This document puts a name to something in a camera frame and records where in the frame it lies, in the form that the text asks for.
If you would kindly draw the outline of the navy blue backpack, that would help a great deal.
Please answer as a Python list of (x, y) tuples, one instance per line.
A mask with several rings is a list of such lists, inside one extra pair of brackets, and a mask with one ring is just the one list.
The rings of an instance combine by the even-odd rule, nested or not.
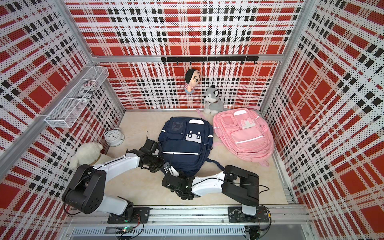
[(186, 177), (195, 176), (205, 162), (216, 164), (221, 171), (225, 169), (209, 159), (214, 130), (204, 119), (172, 117), (165, 123), (158, 140), (164, 160)]

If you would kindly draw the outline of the pink school backpack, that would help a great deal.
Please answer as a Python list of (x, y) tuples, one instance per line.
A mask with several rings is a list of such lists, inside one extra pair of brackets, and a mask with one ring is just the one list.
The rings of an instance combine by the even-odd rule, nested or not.
[(244, 161), (268, 167), (274, 151), (273, 135), (257, 110), (239, 108), (226, 110), (213, 118), (214, 132), (232, 154)]

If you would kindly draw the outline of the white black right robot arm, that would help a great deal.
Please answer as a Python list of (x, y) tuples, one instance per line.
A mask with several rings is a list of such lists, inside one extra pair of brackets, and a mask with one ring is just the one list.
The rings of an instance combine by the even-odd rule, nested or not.
[(221, 193), (242, 206), (230, 207), (231, 223), (259, 223), (265, 218), (271, 219), (265, 207), (259, 207), (260, 190), (259, 175), (250, 171), (227, 165), (225, 169), (208, 177), (182, 177), (169, 169), (162, 180), (162, 186), (176, 193), (182, 200), (193, 200), (209, 194)]

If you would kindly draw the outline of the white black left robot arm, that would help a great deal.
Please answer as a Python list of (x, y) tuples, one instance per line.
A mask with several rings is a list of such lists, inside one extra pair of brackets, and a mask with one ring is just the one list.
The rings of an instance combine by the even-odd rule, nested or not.
[(67, 206), (78, 210), (78, 214), (103, 212), (128, 222), (134, 218), (134, 204), (120, 197), (106, 195), (106, 183), (136, 168), (155, 173), (164, 163), (160, 144), (147, 139), (139, 150), (126, 151), (122, 157), (95, 166), (83, 164), (76, 170), (62, 196), (63, 209), (70, 216), (75, 213), (69, 213)]

